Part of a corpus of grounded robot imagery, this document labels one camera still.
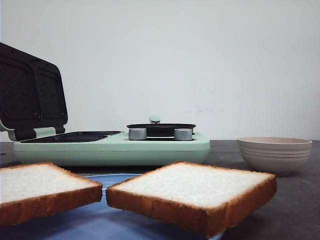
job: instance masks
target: open lid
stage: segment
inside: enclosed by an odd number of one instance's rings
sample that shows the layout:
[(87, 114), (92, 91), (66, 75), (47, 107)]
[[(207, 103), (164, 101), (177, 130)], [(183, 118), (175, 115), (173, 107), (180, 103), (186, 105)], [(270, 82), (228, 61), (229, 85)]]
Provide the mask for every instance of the open lid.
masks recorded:
[(53, 127), (56, 134), (62, 134), (67, 121), (58, 67), (0, 43), (1, 131), (21, 141), (35, 138), (38, 128)]

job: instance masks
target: blue plate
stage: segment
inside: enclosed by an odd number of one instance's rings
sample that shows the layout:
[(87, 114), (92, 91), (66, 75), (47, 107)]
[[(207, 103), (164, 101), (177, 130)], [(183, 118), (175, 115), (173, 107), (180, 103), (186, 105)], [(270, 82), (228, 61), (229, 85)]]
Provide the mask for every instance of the blue plate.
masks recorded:
[[(199, 234), (171, 224), (107, 206), (105, 191), (112, 184), (138, 174), (108, 174), (88, 178), (103, 184), (103, 196), (95, 202), (52, 216), (0, 228), (0, 239), (48, 240), (204, 240)], [(220, 240), (223, 232), (211, 238)]]

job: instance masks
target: bowl rim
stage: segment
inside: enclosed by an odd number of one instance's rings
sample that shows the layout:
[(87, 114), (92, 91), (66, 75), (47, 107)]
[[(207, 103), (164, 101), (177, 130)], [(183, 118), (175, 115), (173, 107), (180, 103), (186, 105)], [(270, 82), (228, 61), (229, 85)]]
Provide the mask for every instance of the bowl rim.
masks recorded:
[[(303, 140), (305, 142), (261, 142), (261, 141), (250, 141), (250, 140), (245, 140), (245, 139), (250, 139), (250, 138), (262, 138), (262, 139), (267, 139), (267, 138), (277, 138), (277, 139), (294, 139), (294, 140)], [(311, 144), (312, 140), (306, 139), (306, 138), (297, 138), (297, 137), (287, 137), (287, 136), (242, 136), (237, 138), (237, 141), (240, 142), (245, 142), (245, 143), (252, 143), (252, 144), (275, 144), (275, 145), (304, 145), (304, 144)]]

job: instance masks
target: pan lid handle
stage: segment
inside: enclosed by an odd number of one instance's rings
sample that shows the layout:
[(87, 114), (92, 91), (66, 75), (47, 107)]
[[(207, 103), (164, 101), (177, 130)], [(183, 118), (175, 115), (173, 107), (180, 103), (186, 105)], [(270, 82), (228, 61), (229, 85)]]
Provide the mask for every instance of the pan lid handle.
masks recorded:
[(151, 115), (149, 116), (149, 121), (152, 124), (159, 124), (160, 123), (160, 117), (157, 115)]

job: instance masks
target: bread crust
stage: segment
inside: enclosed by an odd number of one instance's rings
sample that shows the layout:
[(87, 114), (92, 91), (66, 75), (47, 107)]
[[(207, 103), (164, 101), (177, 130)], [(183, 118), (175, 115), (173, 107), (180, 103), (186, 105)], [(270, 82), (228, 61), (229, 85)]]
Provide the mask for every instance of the bread crust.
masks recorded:
[(56, 168), (64, 172), (64, 174), (67, 174), (72, 178), (78, 178), (86, 182), (89, 181), (90, 183), (93, 183), (94, 186), (1, 203), (0, 227), (5, 225), (16, 225), (30, 219), (54, 215), (58, 212), (75, 209), (101, 201), (103, 186), (101, 183), (76, 175), (54, 165), (51, 162), (0, 168), (0, 172), (3, 169), (18, 169), (34, 165), (49, 165), (52, 168)]
[[(175, 162), (173, 165), (180, 163), (205, 166), (206, 168), (230, 170), (229, 168), (181, 161)], [(168, 168), (171, 165), (172, 164), (158, 168), (155, 171), (159, 171), (162, 168)], [(198, 207), (183, 202), (134, 194), (116, 189), (115, 187), (121, 183), (116, 183), (106, 190), (106, 199), (107, 204), (110, 207), (132, 211), (149, 218), (174, 224), (187, 231), (199, 233), (206, 238), (211, 238), (224, 231), (227, 227), (237, 225), (251, 212), (272, 199), (277, 191), (276, 176), (269, 173), (262, 174), (268, 175), (268, 178), (265, 181), (253, 186), (231, 201), (211, 208)]]

